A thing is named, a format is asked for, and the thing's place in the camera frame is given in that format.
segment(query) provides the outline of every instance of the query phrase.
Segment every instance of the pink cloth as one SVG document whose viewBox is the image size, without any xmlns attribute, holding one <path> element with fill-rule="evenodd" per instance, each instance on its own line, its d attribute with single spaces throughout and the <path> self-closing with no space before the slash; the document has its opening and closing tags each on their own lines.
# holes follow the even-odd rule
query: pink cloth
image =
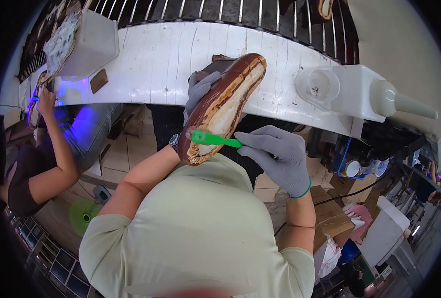
<svg viewBox="0 0 441 298">
<path fill-rule="evenodd" d="M 351 233 L 350 235 L 350 239 L 358 244 L 362 244 L 363 241 L 361 240 L 360 237 L 363 234 L 363 232 L 368 228 L 368 226 L 371 224 L 373 218 L 371 217 L 368 208 L 365 207 L 364 205 L 355 205 L 351 207 L 349 210 L 345 211 L 345 214 L 348 215 L 352 212 L 361 216 L 361 220 L 363 220 L 365 224 L 359 227 L 358 229 L 356 229 L 355 231 L 353 231 L 353 233 Z"/>
</svg>

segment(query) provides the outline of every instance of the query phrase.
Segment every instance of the beige wall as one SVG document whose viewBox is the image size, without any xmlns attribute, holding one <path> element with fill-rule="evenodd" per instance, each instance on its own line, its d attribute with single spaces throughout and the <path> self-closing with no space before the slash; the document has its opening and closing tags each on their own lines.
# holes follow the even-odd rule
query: beige wall
<svg viewBox="0 0 441 298">
<path fill-rule="evenodd" d="M 397 112 L 435 142 L 441 139 L 441 53 L 426 24 L 406 0 L 349 0 L 359 37 L 360 63 L 390 81 L 398 92 L 433 108 L 439 117 Z"/>
</svg>

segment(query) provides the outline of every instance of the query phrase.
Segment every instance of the bare hand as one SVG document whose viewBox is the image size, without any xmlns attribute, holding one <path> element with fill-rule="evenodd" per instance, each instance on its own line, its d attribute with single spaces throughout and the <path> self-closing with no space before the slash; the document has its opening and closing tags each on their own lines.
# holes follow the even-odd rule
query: bare hand
<svg viewBox="0 0 441 298">
<path fill-rule="evenodd" d="M 53 92 L 48 92 L 45 88 L 38 98 L 36 104 L 37 111 L 42 114 L 42 116 L 51 114 L 53 111 L 53 106 L 55 105 L 55 94 Z"/>
</svg>

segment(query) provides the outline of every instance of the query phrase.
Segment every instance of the blue jeans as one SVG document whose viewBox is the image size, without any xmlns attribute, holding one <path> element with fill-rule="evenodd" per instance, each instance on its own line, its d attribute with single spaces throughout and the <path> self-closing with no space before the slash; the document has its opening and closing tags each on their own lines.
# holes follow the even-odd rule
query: blue jeans
<svg viewBox="0 0 441 298">
<path fill-rule="evenodd" d="M 87 104 L 73 119 L 66 107 L 53 109 L 78 169 L 85 171 L 95 163 L 111 126 L 123 110 L 124 104 Z"/>
</svg>

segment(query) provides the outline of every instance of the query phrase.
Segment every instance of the green brush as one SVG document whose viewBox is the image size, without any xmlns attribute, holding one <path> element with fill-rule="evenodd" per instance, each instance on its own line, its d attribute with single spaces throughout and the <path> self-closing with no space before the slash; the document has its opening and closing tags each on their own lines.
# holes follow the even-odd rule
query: green brush
<svg viewBox="0 0 441 298">
<path fill-rule="evenodd" d="M 227 145 L 235 148 L 242 147 L 242 143 L 236 139 L 224 139 L 219 135 L 208 134 L 198 129 L 192 131 L 191 141 L 203 145 Z"/>
</svg>

